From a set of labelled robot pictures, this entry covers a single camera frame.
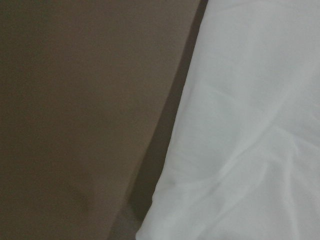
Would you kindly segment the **white long-sleeve printed shirt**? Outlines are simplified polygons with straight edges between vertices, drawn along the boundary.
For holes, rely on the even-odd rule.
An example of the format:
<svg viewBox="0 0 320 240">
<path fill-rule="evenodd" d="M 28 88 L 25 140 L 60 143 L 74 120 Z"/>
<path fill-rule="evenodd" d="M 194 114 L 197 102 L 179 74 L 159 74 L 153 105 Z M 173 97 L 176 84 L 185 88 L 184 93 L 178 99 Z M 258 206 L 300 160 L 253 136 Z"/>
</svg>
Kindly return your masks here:
<svg viewBox="0 0 320 240">
<path fill-rule="evenodd" d="M 319 239 L 319 1 L 207 3 L 135 237 Z"/>
</svg>

